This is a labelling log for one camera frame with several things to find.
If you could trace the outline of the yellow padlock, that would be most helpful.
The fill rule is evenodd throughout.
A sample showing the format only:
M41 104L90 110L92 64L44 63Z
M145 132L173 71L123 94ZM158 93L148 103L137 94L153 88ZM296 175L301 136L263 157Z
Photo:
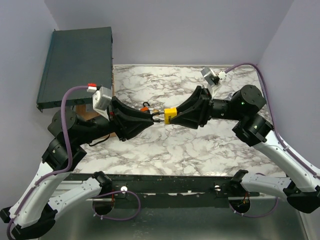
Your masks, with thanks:
M177 108L165 108L164 110L160 111L160 114L151 114L151 120L154 123L164 123L165 125L170 124L170 120L176 117L178 114Z

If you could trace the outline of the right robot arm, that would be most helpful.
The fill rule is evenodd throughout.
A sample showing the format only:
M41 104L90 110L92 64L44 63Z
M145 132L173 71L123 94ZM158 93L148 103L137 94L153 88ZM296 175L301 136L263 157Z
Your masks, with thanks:
M164 111L166 124L197 129L211 119L233 120L236 137L253 147L286 173L286 177L268 177L239 170L230 181L230 191L241 196L257 192L287 200L296 210L310 214L320 206L320 179L316 168L304 158L298 160L278 138L275 127L259 111L266 104L261 91L245 85L230 100L212 98L208 89L197 86L193 94L176 108Z

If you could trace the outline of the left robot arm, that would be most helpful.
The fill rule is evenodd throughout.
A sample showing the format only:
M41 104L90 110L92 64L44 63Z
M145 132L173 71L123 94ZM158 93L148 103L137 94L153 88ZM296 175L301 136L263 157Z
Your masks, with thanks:
M53 196L60 183L85 157L83 144L115 133L126 141L153 125L149 112L129 107L117 97L111 99L106 113L86 120L63 107L48 126L53 140L42 155L31 183L13 206L3 208L0 217L7 224L10 240L33 240L46 234L57 219L82 200L107 197L112 180L103 172L92 174L79 187Z

